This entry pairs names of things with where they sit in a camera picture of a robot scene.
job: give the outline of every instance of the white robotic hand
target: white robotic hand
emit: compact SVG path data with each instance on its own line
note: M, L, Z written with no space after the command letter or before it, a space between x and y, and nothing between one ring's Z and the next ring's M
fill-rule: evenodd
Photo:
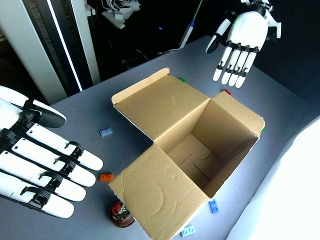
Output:
M226 39L226 48L213 75L213 80L218 81L231 54L221 82L236 88L243 85L257 52L264 45L268 27L276 27L276 38L281 38L281 22L276 22L271 16L273 6L268 0L241 2L246 3L251 11L240 14L234 20ZM222 22L206 48L207 53L212 53L218 47L230 24L229 18Z
M96 181L82 166L97 171L103 162L44 128L59 128L66 121L57 110L0 86L0 195L59 218L73 214L67 200L82 201L82 186Z

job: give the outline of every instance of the light blue lego brick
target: light blue lego brick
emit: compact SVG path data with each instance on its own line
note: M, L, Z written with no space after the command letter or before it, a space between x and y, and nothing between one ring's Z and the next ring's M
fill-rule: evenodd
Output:
M216 203L216 200L215 200L215 199L213 199L212 201L210 201L210 202L209 202L209 205L210 205L210 208L211 208L211 212L212 212L213 214L219 212L219 209L218 209L218 206L217 206L217 203Z
M112 133L113 132L112 132L111 128L103 129L103 130L100 131L101 137L105 137L105 136L111 135Z
M182 237L188 236L190 234L194 234L196 232L195 227L193 225L187 226L181 231Z

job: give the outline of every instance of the white light strip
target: white light strip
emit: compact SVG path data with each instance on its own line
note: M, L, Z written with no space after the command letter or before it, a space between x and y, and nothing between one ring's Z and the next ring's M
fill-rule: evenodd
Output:
M58 31L59 37L60 37L60 39L61 39L62 46L63 46L63 48L64 48L66 57L68 58L70 67L71 67L71 69L72 69L73 75L74 75L75 80L76 80L76 83L78 84L78 87L79 87L80 92L82 92L82 87L81 87L81 84L80 84L80 82L79 82L79 79L78 79L78 76L77 76L77 73L76 73L74 64L73 64L72 61L71 61L71 57L70 57L69 51L68 51L68 49L67 49L67 45L66 45L64 36L62 36L62 32L61 32L61 29L60 29L60 26L59 26L59 23L58 23L58 20L57 20L57 17L56 17L54 8L52 7L52 4L51 4L51 1L50 1L50 0L46 0L46 2L48 3L48 6L49 6L49 9L50 9L50 12L51 12L51 15L52 15L52 18L53 18L55 27L56 27L56 29L57 29L57 31Z

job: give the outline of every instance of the open cardboard box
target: open cardboard box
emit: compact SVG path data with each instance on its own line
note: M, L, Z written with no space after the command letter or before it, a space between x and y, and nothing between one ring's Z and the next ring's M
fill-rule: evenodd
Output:
M164 68L112 97L153 145L109 186L153 240L180 232L260 137L264 119L226 92L210 98Z

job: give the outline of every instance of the tabletop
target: tabletop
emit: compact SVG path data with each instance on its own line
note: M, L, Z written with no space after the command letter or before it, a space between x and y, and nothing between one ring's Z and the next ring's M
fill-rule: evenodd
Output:
M266 131L262 132L260 141L215 195L219 212L211 213L206 204L188 224L195 228L195 233L188 236L190 240L225 239L286 142L310 120L310 108L256 67L252 67L239 89L214 82L213 73L224 47L206 54L209 40L209 37L200 38L179 51L159 56L54 104L53 107L67 117L67 123L51 130L79 142L100 157L103 168L94 172L97 182L86 188L85 199L73 202L75 211L68 219L42 214L0 198L1 239L149 239L137 222L127 228L112 224L108 210L117 197L98 177L101 173L119 174L152 144L113 108L112 95L165 67L210 97L227 88L239 102L264 117ZM101 137L100 130L106 128L111 128L113 134ZM181 238L178 234L173 239Z

